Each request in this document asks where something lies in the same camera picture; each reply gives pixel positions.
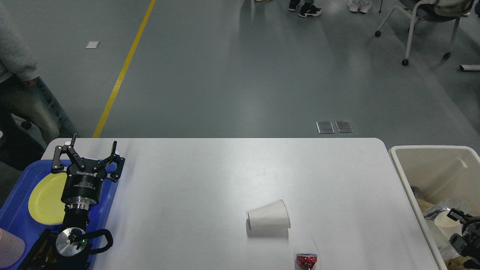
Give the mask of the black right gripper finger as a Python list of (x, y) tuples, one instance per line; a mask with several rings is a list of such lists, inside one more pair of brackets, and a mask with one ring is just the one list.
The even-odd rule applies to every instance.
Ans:
[(464, 235), (453, 234), (449, 242), (456, 252), (469, 260), (463, 264), (468, 269), (480, 269), (480, 236), (479, 234)]
[(451, 220), (455, 222), (459, 222), (462, 225), (467, 225), (471, 223), (471, 219), (473, 218), (473, 215), (470, 215), (468, 213), (465, 213), (461, 210), (458, 210), (456, 208), (452, 208), (448, 213), (447, 217), (450, 218)]

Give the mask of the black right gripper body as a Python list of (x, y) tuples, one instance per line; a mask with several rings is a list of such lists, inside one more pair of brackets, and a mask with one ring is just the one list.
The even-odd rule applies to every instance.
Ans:
[(470, 217), (463, 223), (463, 239), (467, 243), (468, 254), (480, 251), (480, 217)]

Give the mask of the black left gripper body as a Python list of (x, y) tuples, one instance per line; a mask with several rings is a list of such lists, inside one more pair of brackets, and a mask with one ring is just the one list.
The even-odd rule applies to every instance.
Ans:
[(81, 171), (78, 167), (67, 167), (67, 179), (61, 195), (61, 202), (67, 205), (86, 201), (89, 206), (96, 206), (101, 201), (104, 179), (107, 177), (105, 168), (99, 171), (86, 169)]

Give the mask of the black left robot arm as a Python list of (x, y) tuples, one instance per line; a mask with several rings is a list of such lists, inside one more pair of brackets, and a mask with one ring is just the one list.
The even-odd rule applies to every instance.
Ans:
[(66, 173), (61, 202), (64, 216), (58, 230), (45, 229), (19, 265), (19, 270), (87, 270), (89, 256), (113, 246), (108, 229), (89, 231), (90, 211), (101, 203), (106, 180), (116, 183), (125, 158), (116, 152), (117, 141), (104, 159), (81, 157), (74, 149), (77, 134), (67, 145), (58, 145), (52, 159), (51, 173)]

